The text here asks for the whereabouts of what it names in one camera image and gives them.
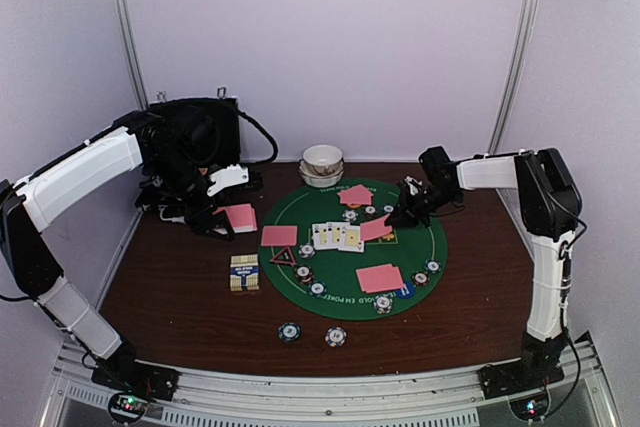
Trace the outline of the dark chips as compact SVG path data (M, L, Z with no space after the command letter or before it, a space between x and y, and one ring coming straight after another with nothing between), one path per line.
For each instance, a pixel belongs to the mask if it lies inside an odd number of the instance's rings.
M424 263L424 268L430 274L436 274L441 271L441 264L435 259L429 259Z
M309 294L314 298L320 298L327 294L327 285L322 281L312 282L308 287Z
M393 204L385 204L385 205L382 207L382 210L383 210L383 212L384 212L385 214L392 214L392 213L394 213L394 212L395 212L395 210L396 210L396 206L395 206L395 205L393 205Z

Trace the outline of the pink playing card deck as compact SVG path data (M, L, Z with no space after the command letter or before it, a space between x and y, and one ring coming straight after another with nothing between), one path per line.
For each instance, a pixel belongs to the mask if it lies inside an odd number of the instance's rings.
M225 212L235 234L250 233L257 230L254 207L250 203L236 204L218 208L215 214Z

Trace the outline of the pink cards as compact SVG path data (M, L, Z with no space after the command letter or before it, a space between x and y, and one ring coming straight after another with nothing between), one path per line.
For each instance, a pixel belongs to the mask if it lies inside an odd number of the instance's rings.
M340 203L346 206L371 206L374 194L362 184L342 189L338 192Z

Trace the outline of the blue round dealer button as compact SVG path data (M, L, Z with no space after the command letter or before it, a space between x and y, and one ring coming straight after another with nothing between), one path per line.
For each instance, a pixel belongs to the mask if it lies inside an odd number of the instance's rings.
M405 282L403 287L396 292L396 295L401 299L409 299L415 295L415 287L411 282Z

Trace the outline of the black red triangle all-in marker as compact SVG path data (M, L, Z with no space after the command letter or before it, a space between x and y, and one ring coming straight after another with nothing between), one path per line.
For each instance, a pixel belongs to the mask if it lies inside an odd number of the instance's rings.
M274 254L270 259L270 263L282 266L296 266L297 261L293 251L289 246L283 247L278 253Z

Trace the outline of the dark blue chip stack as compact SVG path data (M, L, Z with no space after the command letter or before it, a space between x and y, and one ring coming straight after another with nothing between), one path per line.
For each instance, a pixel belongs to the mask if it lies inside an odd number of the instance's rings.
M278 336L283 342L294 342L299 339L301 328L296 323L283 323L278 328Z

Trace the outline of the light blue chip stack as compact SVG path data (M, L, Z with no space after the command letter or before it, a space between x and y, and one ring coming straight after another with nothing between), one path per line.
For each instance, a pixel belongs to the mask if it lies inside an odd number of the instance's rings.
M347 332L341 327L332 327L327 330L324 339L330 347L341 347L346 343Z

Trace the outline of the two of spades card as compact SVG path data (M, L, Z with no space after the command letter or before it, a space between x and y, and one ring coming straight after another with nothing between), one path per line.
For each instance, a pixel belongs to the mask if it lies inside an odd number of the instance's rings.
M326 233L327 243L326 246L329 249L338 250L343 243L343 229L348 226L345 222L327 222Z

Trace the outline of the two of clubs card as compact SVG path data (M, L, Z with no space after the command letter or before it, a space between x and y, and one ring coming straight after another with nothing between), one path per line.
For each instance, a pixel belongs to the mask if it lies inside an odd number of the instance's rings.
M327 223L315 223L312 225L312 240L316 251L329 250L331 248L329 233L330 229Z

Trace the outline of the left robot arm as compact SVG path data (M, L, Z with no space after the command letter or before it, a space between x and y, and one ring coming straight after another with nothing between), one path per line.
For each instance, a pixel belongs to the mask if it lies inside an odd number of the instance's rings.
M66 278L42 233L72 205L122 174L142 170L141 196L178 202L189 229L231 241L222 207L233 190L257 190L261 178L227 148L239 135L227 120L242 118L274 137L235 99L192 98L156 103L115 120L108 128L15 183L1 183L1 253L21 300L34 302L58 322L123 391L144 380L133 345Z

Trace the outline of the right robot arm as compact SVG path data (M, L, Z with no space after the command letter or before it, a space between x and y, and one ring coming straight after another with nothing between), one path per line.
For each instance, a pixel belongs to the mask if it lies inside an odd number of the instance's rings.
M429 226L439 208L461 202L466 191L517 192L520 216L534 247L534 269L532 306L512 377L519 387L535 387L557 365L569 342L573 247L587 230L580 217L582 198L569 169L555 148L453 161L436 146L423 152L419 163L427 180L408 176L399 182L399 200L386 225Z

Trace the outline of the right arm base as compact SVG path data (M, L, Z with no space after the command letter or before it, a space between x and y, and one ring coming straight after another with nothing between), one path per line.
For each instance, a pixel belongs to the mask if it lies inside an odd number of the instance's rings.
M549 385L564 379L559 357L559 352L526 347L517 360L482 367L478 376L484 398L507 397L518 420L542 421L551 410Z

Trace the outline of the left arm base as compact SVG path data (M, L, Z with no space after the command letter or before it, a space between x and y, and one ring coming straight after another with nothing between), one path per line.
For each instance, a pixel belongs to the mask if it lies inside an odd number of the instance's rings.
M102 367L93 369L91 380L114 390L107 401L107 413L116 423L130 425L140 421L152 403L171 401L179 376L175 369L136 363L132 380L119 380Z

